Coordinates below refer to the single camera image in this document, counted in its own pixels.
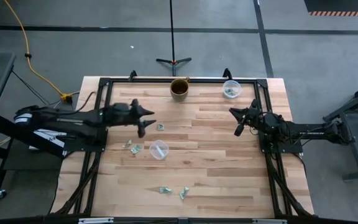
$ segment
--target tripod base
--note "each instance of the tripod base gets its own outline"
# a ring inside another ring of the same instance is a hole
[[[175,77],[177,75],[177,65],[181,62],[189,62],[191,61],[191,58],[184,58],[180,60],[164,60],[157,58],[156,61],[170,64],[172,66],[172,76]]]

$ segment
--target wheel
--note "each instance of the wheel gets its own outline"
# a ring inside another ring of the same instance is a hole
[[[6,196],[5,190],[0,190],[0,200],[2,200]]]

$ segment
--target crumpled dollar bill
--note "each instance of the crumpled dollar bill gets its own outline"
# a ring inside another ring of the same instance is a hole
[[[185,187],[185,189],[179,193],[179,196],[182,200],[185,199],[186,195],[187,195],[187,192],[189,192],[189,188],[188,187]]]
[[[225,88],[224,92],[229,96],[235,96],[236,92],[232,88]]]
[[[132,144],[132,140],[128,140],[128,142],[126,142],[125,146],[123,146],[123,147],[129,147],[129,146],[131,146],[131,144]]]
[[[141,145],[135,145],[132,149],[131,149],[131,153],[134,155],[134,154],[137,154],[138,152],[140,152],[140,150],[142,150],[143,147]]]
[[[163,131],[164,130],[164,125],[163,124],[158,124],[157,125],[157,131]]]
[[[169,187],[160,187],[160,194],[169,194],[172,193],[172,189]]]

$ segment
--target yellow extension cord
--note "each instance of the yellow extension cord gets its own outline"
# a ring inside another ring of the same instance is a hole
[[[10,10],[12,11],[13,15],[16,17],[20,27],[22,28],[23,31],[23,35],[24,35],[24,39],[25,39],[25,46],[27,48],[27,53],[26,55],[30,55],[30,48],[29,48],[29,41],[27,40],[27,35],[25,34],[25,30],[23,27],[22,22],[20,21],[19,17],[17,16],[16,12],[13,10],[12,6],[8,3],[7,0],[5,0],[5,3],[7,4],[7,6],[10,8]],[[27,57],[27,63],[29,64],[29,68],[31,70],[31,72],[33,72],[34,74],[36,74],[38,77],[40,77],[41,79],[43,79],[45,82],[49,83],[49,85],[51,85],[59,94],[60,94],[60,98],[62,99],[63,102],[68,102],[69,99],[72,99],[73,94],[72,93],[63,93],[62,91],[60,91],[51,81],[47,80],[45,77],[43,77],[42,75],[40,75],[38,72],[36,72],[32,66],[31,66],[31,62],[30,62],[30,57]]]

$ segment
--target plastic container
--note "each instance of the plastic container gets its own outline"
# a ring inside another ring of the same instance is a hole
[[[239,96],[242,92],[240,83],[229,80],[223,83],[223,95],[226,98],[233,99]]]
[[[165,158],[165,156],[167,156],[169,152],[169,147],[165,142],[161,140],[155,141],[149,149],[152,156],[154,156],[154,158],[158,160],[162,160],[163,158]]]

